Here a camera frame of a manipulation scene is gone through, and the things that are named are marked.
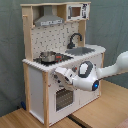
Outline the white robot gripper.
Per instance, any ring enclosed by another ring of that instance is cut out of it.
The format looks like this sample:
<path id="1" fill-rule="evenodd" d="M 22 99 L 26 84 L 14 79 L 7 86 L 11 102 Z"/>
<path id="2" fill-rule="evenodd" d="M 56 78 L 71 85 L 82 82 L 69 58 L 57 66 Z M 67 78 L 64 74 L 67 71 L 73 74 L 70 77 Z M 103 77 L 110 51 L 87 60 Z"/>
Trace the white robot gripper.
<path id="1" fill-rule="evenodd" d="M 65 88 L 73 86 L 73 79 L 76 74 L 71 69 L 58 67 L 55 69 L 55 73 Z"/>

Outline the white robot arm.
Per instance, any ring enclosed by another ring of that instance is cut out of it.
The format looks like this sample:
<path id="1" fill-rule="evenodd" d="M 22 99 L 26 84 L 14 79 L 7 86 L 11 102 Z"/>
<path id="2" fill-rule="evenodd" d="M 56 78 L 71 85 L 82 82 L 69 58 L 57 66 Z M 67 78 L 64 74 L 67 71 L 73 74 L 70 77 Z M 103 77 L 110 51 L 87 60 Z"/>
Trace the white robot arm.
<path id="1" fill-rule="evenodd" d="M 125 72 L 128 72 L 128 51 L 121 53 L 114 65 L 105 68 L 97 68 L 90 61 L 85 61 L 79 66 L 78 73 L 62 67 L 55 70 L 67 90 L 80 89 L 83 91 L 95 91 L 99 87 L 100 79 Z"/>

